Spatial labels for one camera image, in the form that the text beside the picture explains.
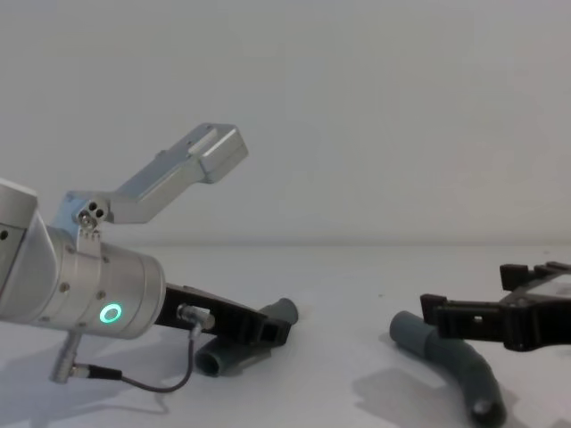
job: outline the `metal connector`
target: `metal connector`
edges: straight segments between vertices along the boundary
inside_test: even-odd
[[[196,339],[202,330],[211,330],[216,324],[216,320],[211,314],[185,303],[178,306],[177,318],[194,326],[190,332],[191,339]]]

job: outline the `gray plastic pipe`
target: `gray plastic pipe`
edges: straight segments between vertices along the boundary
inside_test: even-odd
[[[262,314],[294,325],[299,319],[297,307],[289,299],[281,299],[260,309]],[[205,375],[218,377],[250,358],[269,351],[268,347],[240,345],[218,337],[202,347],[194,357],[194,363]]]
[[[484,357],[459,339],[441,339],[438,331],[407,311],[394,316],[391,338],[405,350],[446,369],[459,383],[468,415],[477,426],[506,422],[500,386]]]

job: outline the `white table surface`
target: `white table surface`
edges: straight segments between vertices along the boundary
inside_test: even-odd
[[[1,427],[461,427],[455,385],[387,337],[423,292],[498,300],[502,263],[571,260],[564,247],[146,248],[172,283],[261,307],[280,297],[300,323],[271,358],[232,377],[196,374],[155,396],[113,382],[47,381],[63,333],[0,325]],[[517,354],[474,343],[499,379],[512,428],[570,428],[571,346]],[[86,338],[81,362],[150,383],[185,370],[186,334],[154,327],[134,341]]]

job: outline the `white backdrop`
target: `white backdrop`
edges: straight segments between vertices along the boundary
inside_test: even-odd
[[[203,121],[251,157],[132,243],[571,242],[567,0],[0,2],[0,176],[111,190]]]

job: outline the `black cable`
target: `black cable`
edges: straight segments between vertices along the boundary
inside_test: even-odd
[[[145,385],[144,383],[134,381],[133,379],[130,379],[126,376],[122,376],[120,379],[124,383],[128,383],[129,385],[135,386],[136,388],[139,388],[141,390],[145,390],[145,391],[149,391],[149,392],[156,392],[159,394],[169,394],[171,392],[178,391],[183,386],[185,386],[188,383],[188,381],[190,380],[190,376],[193,373],[193,370],[194,370],[194,340],[191,339],[188,342],[188,366],[186,369],[186,374],[185,374],[185,377],[183,377],[182,380],[179,383],[177,383],[176,385],[166,387],[166,388],[161,388],[161,387],[154,387],[154,386],[150,386],[150,385]]]

